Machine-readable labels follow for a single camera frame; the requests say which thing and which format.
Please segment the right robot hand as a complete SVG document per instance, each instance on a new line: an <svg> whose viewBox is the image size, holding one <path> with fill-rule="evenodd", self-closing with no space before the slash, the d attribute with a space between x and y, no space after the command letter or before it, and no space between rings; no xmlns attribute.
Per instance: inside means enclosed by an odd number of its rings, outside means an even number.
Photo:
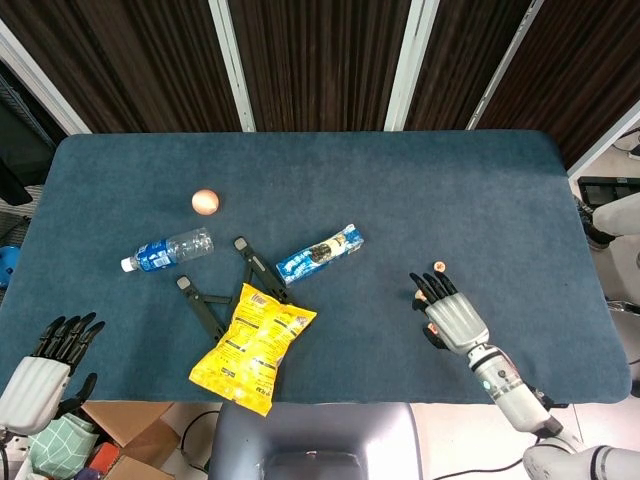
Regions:
<svg viewBox="0 0 640 480"><path fill-rule="evenodd" d="M445 273L409 277L417 287L412 309L427 317L424 333L436 348L466 355L489 341L485 322Z"/></svg>

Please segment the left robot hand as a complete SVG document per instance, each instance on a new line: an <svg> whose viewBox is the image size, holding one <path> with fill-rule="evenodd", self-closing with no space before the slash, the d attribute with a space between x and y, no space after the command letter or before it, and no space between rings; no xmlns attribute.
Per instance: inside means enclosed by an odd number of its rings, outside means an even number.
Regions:
<svg viewBox="0 0 640 480"><path fill-rule="evenodd" d="M36 347L14 370L1 395L1 429L21 436L43 431L51 421L78 410L92 395L98 375L88 374L69 398L70 380L105 323L90 312L54 319Z"/></svg>

